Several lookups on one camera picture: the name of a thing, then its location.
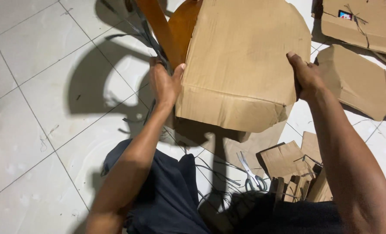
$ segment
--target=hand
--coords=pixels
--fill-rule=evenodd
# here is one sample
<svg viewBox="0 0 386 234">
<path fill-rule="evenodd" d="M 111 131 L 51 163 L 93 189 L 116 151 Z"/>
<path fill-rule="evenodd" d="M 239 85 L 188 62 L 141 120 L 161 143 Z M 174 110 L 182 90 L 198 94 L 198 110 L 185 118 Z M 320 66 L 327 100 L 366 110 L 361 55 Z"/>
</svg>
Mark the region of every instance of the hand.
<svg viewBox="0 0 386 234">
<path fill-rule="evenodd" d="M 170 77 L 156 57 L 150 59 L 150 87 L 153 90 L 156 105 L 172 108 L 181 90 L 181 75 L 186 67 L 180 64 Z"/>
<path fill-rule="evenodd" d="M 294 52 L 288 52 L 287 58 L 294 67 L 298 82 L 302 87 L 301 99 L 307 100 L 315 94 L 317 89 L 325 87 L 317 65 L 311 62 L 307 64 Z"/>
</svg>

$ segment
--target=scissors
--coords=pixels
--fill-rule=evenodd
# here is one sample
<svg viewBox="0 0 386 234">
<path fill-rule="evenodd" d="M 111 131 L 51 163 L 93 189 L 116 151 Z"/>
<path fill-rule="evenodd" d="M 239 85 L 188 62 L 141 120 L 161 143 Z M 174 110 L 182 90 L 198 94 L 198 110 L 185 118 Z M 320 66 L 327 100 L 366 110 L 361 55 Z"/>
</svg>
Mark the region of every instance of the scissors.
<svg viewBox="0 0 386 234">
<path fill-rule="evenodd" d="M 255 190 L 254 186 L 252 185 L 251 178 L 257 184 L 257 187 L 259 188 L 260 191 L 266 191 L 267 187 L 268 187 L 267 184 L 260 176 L 254 175 L 251 172 L 251 169 L 248 166 L 248 162 L 246 161 L 246 157 L 242 154 L 242 151 L 241 151 L 241 155 L 239 155 L 238 153 L 236 153 L 236 155 L 238 156 L 239 161 L 242 163 L 242 165 L 245 168 L 246 173 L 248 174 L 248 178 L 245 180 L 246 191 Z"/>
</svg>

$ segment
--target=sticker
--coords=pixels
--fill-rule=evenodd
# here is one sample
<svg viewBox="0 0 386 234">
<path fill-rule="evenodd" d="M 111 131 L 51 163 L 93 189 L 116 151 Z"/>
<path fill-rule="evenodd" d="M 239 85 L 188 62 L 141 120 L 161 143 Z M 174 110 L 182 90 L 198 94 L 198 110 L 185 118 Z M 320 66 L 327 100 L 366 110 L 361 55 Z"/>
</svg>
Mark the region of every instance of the sticker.
<svg viewBox="0 0 386 234">
<path fill-rule="evenodd" d="M 352 20 L 352 14 L 346 11 L 339 10 L 339 18 Z"/>
</svg>

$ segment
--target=white tile floor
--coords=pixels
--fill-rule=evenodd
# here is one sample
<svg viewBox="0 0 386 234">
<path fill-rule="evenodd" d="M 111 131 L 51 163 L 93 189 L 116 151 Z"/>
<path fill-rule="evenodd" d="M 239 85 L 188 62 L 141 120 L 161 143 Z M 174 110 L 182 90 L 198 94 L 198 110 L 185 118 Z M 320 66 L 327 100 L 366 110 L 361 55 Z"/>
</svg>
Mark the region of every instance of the white tile floor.
<svg viewBox="0 0 386 234">
<path fill-rule="evenodd" d="M 312 29 L 311 0 L 289 2 Z M 168 0 L 167 9 L 181 3 Z M 132 36 L 105 40 L 125 24 L 96 0 L 0 0 L 0 233 L 81 233 L 106 154 L 139 132 L 151 103 L 154 51 Z M 311 60 L 326 47 L 313 42 Z M 346 114 L 386 176 L 386 122 Z M 300 100 L 280 142 L 301 144 L 304 131 L 315 132 Z M 170 135 L 158 148 L 184 155 Z M 202 147 L 187 151 L 211 165 Z M 246 178 L 231 167 L 227 176 Z M 197 168 L 202 194 L 210 177 Z"/>
</svg>

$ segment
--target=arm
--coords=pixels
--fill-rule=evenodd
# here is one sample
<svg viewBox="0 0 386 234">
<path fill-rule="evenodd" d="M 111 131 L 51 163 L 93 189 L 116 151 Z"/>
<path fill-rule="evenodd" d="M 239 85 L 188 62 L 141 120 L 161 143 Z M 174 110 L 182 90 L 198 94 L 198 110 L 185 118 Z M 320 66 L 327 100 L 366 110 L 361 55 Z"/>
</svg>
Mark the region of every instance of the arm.
<svg viewBox="0 0 386 234">
<path fill-rule="evenodd" d="M 317 66 L 287 54 L 313 115 L 321 158 L 338 211 L 349 233 L 386 234 L 386 179 L 375 157 L 349 123 Z"/>
<path fill-rule="evenodd" d="M 150 172 L 155 148 L 165 120 L 180 93 L 185 64 L 173 77 L 154 59 L 150 62 L 150 87 L 156 106 L 141 133 L 136 136 L 115 163 L 97 194 L 86 226 L 88 234 L 116 234 L 122 228 L 131 202 L 138 195 Z"/>
</svg>

